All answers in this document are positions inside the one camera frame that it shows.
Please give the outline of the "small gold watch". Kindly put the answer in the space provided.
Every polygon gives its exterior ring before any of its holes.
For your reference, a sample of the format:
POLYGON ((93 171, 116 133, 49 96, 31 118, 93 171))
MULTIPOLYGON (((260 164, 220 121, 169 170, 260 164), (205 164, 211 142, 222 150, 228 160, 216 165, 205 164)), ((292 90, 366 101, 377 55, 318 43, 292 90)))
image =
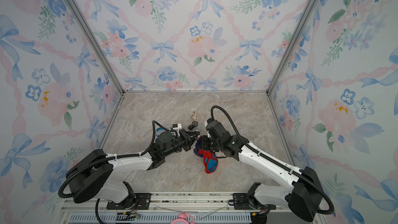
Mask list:
POLYGON ((192 119, 193 121, 195 121, 195 120, 197 119, 197 114, 196 114, 195 111, 193 111, 193 113, 192 113, 192 115, 191 115, 191 119, 192 119))

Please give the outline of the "red blue patterned cloth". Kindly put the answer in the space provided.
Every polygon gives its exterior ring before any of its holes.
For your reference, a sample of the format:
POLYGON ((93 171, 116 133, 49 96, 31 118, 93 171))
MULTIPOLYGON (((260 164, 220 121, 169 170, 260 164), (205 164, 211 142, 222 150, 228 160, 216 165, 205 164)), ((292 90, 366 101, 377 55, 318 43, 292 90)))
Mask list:
POLYGON ((213 173, 218 167, 218 158, 212 151, 197 151, 194 149, 194 154, 203 158, 203 164, 207 174, 213 173))

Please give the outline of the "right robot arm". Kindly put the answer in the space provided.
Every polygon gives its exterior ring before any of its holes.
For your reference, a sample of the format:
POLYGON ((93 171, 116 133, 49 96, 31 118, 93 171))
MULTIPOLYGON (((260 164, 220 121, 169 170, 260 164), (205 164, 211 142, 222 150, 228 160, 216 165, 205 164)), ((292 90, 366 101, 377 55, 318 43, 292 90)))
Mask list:
POLYGON ((300 169, 264 152, 246 138, 231 135, 217 120, 205 123, 207 135, 202 139, 202 149, 221 152, 248 164, 281 186, 269 189, 262 183, 253 183, 245 196, 244 204, 261 213, 273 207, 287 207, 301 220, 312 222, 316 214, 331 215, 335 212, 332 200, 324 192, 317 173, 310 167, 300 169))

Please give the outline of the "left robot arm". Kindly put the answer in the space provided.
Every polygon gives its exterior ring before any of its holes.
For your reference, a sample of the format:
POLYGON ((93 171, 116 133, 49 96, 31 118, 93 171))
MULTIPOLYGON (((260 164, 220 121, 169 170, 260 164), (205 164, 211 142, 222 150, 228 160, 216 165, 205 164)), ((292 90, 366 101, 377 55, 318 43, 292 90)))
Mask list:
POLYGON ((130 171, 154 170, 165 163, 167 156, 189 151, 199 136, 198 131, 181 129, 177 136, 165 131, 139 153, 112 155, 96 149, 67 172, 58 196, 62 199, 73 198, 75 203, 102 199, 117 207, 131 208, 137 202, 132 186, 126 181, 117 182, 113 177, 130 171))

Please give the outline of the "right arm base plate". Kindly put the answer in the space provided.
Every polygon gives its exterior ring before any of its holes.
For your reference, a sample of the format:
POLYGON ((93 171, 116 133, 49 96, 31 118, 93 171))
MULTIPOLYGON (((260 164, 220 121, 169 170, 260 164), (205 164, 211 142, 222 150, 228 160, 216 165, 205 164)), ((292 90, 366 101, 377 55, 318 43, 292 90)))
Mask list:
POLYGON ((276 206, 272 204, 261 204, 254 196, 248 196, 246 193, 234 193, 233 198, 228 201, 228 205, 234 207, 235 210, 253 210, 268 211, 276 210, 276 206))

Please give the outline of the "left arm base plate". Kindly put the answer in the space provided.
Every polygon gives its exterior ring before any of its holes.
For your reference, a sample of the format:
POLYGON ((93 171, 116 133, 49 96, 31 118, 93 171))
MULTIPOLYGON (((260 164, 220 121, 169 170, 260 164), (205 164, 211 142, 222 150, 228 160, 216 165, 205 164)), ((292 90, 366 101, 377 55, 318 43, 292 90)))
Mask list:
POLYGON ((108 210, 149 210, 151 193, 134 193, 128 195, 122 202, 115 203, 109 201, 106 209, 108 210))

